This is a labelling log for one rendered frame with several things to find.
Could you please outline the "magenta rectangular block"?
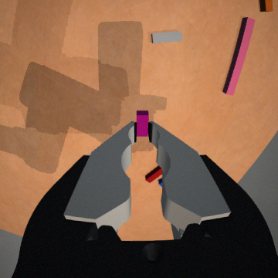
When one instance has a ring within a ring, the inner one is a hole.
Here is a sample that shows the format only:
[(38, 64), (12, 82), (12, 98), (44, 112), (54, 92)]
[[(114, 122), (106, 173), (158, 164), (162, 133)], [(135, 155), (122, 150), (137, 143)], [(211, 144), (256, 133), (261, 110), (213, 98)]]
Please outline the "magenta rectangular block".
[(137, 110), (137, 137), (148, 137), (148, 110)]

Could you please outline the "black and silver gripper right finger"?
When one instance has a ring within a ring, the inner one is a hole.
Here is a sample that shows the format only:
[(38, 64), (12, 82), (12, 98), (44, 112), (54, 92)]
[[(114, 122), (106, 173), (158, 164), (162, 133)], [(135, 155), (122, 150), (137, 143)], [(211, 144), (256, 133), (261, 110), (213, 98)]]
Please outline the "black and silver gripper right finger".
[(148, 137), (157, 148), (162, 214), (171, 223), (174, 239), (181, 239), (188, 224), (198, 223), (203, 237), (240, 244), (278, 278), (273, 237), (249, 195), (206, 154), (199, 154), (153, 121), (148, 122)]

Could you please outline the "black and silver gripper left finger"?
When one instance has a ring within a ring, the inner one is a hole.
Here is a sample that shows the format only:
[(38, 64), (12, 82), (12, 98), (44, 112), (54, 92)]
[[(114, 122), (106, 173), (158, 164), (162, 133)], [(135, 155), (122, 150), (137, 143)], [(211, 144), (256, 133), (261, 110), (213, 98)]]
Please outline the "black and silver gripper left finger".
[(30, 278), (51, 255), (78, 242), (97, 240), (98, 229), (116, 233), (131, 217), (132, 163), (137, 122), (131, 121), (83, 155), (42, 197), (22, 237), (12, 278)]

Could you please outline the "grey rod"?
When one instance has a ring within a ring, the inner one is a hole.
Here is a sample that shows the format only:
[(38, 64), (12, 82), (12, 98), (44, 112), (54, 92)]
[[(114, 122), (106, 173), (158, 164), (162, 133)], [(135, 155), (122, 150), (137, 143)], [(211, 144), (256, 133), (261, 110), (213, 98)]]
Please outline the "grey rod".
[(152, 37), (152, 43), (179, 42), (182, 41), (182, 31), (152, 33), (151, 37)]

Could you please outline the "pink rod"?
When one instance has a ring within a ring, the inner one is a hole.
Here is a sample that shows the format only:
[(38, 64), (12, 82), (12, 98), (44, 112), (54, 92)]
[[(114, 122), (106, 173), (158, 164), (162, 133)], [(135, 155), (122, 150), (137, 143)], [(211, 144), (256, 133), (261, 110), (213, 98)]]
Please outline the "pink rod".
[(233, 54), (225, 86), (223, 88), (223, 93), (225, 94), (233, 96), (235, 92), (242, 66), (246, 58), (246, 53), (253, 32), (254, 23), (255, 19), (251, 19), (249, 17), (242, 18), (242, 24), (239, 31), (239, 37), (236, 43), (235, 52)]

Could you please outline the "red rod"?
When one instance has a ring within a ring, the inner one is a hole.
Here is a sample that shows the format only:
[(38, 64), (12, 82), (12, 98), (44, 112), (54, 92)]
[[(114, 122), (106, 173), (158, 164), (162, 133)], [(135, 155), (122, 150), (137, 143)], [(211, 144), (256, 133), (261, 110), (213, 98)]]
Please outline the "red rod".
[(151, 183), (161, 175), (161, 167), (158, 165), (154, 170), (145, 175), (145, 180)]

